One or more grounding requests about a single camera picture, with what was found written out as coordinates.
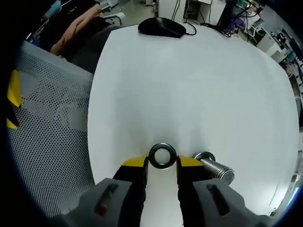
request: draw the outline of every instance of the gray mesh chair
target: gray mesh chair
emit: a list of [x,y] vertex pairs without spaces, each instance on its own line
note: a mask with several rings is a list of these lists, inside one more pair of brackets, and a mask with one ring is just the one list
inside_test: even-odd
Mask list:
[[49,217],[67,213],[94,185],[87,145],[93,75],[25,42],[19,62],[23,103],[8,129],[13,156],[32,197]]

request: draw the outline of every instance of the floor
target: floor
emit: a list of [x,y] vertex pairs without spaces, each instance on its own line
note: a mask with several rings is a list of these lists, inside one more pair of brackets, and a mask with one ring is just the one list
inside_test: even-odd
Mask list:
[[126,16],[124,26],[137,25],[147,18],[153,17],[152,6],[146,6],[145,3],[140,3],[139,0],[131,0],[125,5],[116,5],[110,12],[105,12],[103,15],[111,15],[123,12]]

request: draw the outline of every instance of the white tabletop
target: white tabletop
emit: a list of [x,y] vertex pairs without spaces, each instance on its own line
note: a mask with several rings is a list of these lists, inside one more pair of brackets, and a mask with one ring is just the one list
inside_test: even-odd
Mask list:
[[[298,116],[287,74],[262,51],[203,26],[181,39],[113,31],[89,100],[95,183],[156,143],[212,152],[256,214],[278,207],[294,170]],[[142,226],[181,227],[175,166],[149,166]]]

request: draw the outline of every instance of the computer mouse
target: computer mouse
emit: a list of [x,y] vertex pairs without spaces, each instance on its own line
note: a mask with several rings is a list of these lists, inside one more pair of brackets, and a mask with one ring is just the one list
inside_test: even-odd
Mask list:
[[181,24],[162,17],[152,17],[142,21],[138,30],[142,34],[181,38],[186,28]]

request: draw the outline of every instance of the metal bolt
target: metal bolt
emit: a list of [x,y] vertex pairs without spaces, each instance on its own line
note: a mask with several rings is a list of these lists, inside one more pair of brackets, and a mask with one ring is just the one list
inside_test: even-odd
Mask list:
[[234,180],[235,172],[231,168],[216,162],[212,153],[196,153],[193,158],[202,162],[205,170],[207,170],[213,178],[219,178],[227,184],[230,184]]

